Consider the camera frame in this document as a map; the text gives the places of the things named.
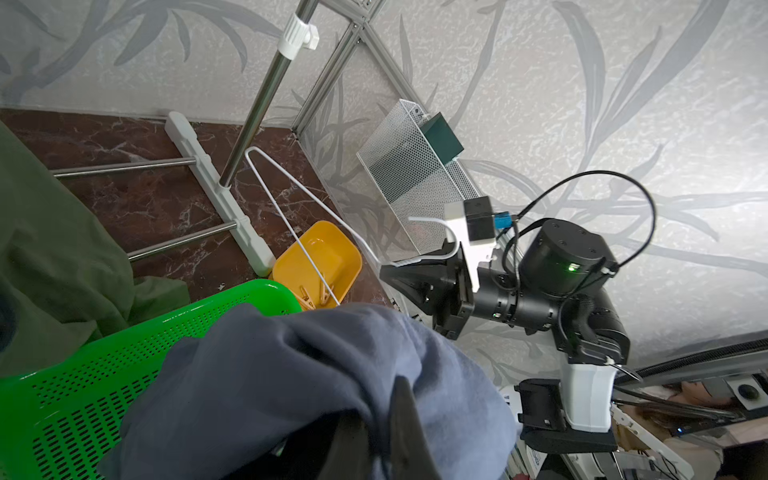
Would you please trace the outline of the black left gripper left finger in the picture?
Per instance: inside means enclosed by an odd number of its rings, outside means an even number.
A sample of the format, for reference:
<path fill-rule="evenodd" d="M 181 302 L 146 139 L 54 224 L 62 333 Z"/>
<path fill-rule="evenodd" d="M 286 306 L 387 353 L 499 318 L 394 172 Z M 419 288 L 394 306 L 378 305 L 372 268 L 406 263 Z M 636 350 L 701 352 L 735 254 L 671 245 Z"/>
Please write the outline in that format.
<path fill-rule="evenodd" d="M 369 434 L 359 416 L 341 416 L 317 479 L 369 478 Z"/>

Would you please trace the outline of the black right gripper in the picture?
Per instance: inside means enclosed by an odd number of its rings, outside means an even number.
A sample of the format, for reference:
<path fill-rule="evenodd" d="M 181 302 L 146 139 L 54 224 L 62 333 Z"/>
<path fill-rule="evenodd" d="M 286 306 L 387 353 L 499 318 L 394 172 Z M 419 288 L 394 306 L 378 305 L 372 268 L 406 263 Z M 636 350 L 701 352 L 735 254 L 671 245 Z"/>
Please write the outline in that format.
<path fill-rule="evenodd" d="M 438 264 L 382 266 L 379 279 L 421 311 L 433 312 L 433 329 L 449 340 L 459 338 L 474 313 L 474 293 L 462 247 Z"/>

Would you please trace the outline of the blue-grey tank top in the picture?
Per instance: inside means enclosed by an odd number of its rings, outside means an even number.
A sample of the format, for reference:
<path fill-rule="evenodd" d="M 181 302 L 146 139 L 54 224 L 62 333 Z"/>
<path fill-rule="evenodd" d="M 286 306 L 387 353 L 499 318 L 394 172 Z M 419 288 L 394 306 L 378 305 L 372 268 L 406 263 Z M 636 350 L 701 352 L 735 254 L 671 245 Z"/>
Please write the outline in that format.
<path fill-rule="evenodd" d="M 496 479 L 519 437 L 483 370 L 450 341 L 388 307 L 346 304 L 268 317 L 244 304 L 168 351 L 100 460 L 108 479 L 223 479 L 322 418 L 363 422 L 372 477 L 391 475 L 392 397 L 410 387 L 444 479 Z"/>

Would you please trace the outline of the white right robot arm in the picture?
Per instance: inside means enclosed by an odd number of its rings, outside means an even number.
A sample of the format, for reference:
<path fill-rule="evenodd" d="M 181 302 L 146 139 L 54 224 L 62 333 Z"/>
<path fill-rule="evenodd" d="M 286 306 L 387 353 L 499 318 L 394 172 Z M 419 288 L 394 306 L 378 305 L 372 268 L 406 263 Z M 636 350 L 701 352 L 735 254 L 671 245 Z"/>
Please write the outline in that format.
<path fill-rule="evenodd" d="M 622 269 L 606 241 L 556 218 L 523 228 L 485 196 L 448 204 L 442 224 L 440 249 L 385 265 L 380 278 L 448 339 L 474 317 L 550 334 L 559 377 L 523 380 L 509 396 L 521 439 L 547 454 L 615 452 L 614 380 L 631 343 L 605 290 Z"/>

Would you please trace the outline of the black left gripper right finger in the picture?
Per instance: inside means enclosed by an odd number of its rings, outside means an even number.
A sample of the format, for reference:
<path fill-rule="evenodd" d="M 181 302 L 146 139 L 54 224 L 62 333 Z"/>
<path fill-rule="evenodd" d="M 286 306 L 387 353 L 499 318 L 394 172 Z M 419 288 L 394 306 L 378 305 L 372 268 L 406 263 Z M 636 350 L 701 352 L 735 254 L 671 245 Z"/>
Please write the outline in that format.
<path fill-rule="evenodd" d="M 440 479 L 422 430 L 411 385 L 404 376 L 397 376 L 394 381 L 389 428 L 392 478 Z"/>

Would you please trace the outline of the white wire hanger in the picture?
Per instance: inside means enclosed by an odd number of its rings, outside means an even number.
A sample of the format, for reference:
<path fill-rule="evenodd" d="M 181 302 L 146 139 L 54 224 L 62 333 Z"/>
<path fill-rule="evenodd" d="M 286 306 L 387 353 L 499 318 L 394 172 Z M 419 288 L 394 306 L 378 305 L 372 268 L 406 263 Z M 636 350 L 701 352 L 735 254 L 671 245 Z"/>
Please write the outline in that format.
<path fill-rule="evenodd" d="M 319 198 L 312 189 L 303 185 L 298 179 L 291 175 L 284 167 L 282 167 L 276 160 L 270 157 L 262 149 L 256 146 L 248 147 L 243 154 L 242 159 L 256 177 L 256 180 L 264 190 L 267 199 L 271 202 L 275 214 L 282 219 L 294 240 L 299 239 L 299 234 L 291 224 L 291 220 L 297 220 L 299 213 L 305 213 L 306 210 L 309 210 L 310 219 L 328 220 L 331 223 L 334 223 L 337 227 L 340 227 L 343 230 L 342 236 L 350 240 L 356 250 L 359 250 L 359 247 L 362 247 L 363 253 L 361 254 L 361 263 L 365 262 L 365 254 L 368 254 L 368 257 L 373 260 L 373 265 L 375 267 L 381 267 L 382 265 L 396 267 L 404 267 L 410 265 L 423 266 L 428 260 L 447 260 L 452 255 L 459 252 L 460 241 L 456 236 L 456 231 L 448 225 L 447 221 L 431 217 L 410 217 L 410 220 L 415 223 L 431 223 L 441 225 L 445 229 L 447 239 L 452 241 L 454 246 L 444 254 L 417 255 L 394 262 L 381 260 L 377 256 L 374 249 L 368 245 L 365 238 L 357 231 L 355 231 L 350 225 L 348 225 L 332 206 L 329 206 L 323 199 Z M 271 192 L 264 176 L 258 170 L 258 166 L 267 165 L 269 165 L 267 168 L 269 173 L 279 173 L 285 178 L 285 180 L 278 181 L 281 186 L 287 186 L 290 184 L 289 187 L 281 190 L 277 197 L 275 197 L 275 195 Z"/>

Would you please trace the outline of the wooden clothespin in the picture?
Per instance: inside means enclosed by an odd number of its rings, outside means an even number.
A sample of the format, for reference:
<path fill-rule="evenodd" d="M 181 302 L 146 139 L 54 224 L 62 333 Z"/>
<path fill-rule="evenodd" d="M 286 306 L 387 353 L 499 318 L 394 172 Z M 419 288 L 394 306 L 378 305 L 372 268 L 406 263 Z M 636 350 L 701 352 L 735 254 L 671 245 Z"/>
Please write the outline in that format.
<path fill-rule="evenodd" d="M 318 305 L 319 306 L 325 306 L 328 304 L 329 300 L 331 298 L 331 290 L 327 287 L 325 283 L 320 284 L 320 293 L 318 298 Z"/>
<path fill-rule="evenodd" d="M 303 286 L 299 286 L 299 292 L 296 294 L 296 297 L 304 310 L 308 311 L 315 309 L 315 304 L 312 301 L 311 295 Z"/>

